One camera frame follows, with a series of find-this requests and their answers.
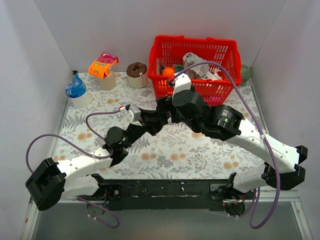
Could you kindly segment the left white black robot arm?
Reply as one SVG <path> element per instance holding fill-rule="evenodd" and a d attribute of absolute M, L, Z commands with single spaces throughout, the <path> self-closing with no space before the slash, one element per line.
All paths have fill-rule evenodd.
<path fill-rule="evenodd" d="M 62 161 L 49 157 L 31 170 L 25 186 L 39 211 L 48 210 L 65 198 L 92 196 L 95 200 L 103 199 L 108 193 L 103 179 L 92 173 L 122 162 L 134 142 L 145 133 L 155 136 L 170 118 L 167 110 L 145 110 L 134 105 L 122 106 L 119 112 L 128 112 L 130 124 L 126 129 L 111 127 L 103 139 L 104 145 L 98 149 L 86 152 L 77 146 L 81 156 Z"/>

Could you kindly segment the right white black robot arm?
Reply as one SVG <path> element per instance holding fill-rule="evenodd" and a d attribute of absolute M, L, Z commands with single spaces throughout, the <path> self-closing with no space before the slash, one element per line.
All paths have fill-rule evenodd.
<path fill-rule="evenodd" d="M 300 166 L 308 155 L 303 146 L 288 146 L 268 134 L 260 133 L 240 112 L 227 105 L 209 106 L 197 92 L 183 90 L 156 100 L 157 110 L 183 122 L 193 132 L 237 145 L 262 159 L 254 169 L 233 173 L 226 186 L 227 195 L 237 199 L 251 189 L 270 186 L 288 191 L 303 183 L 306 170 Z"/>

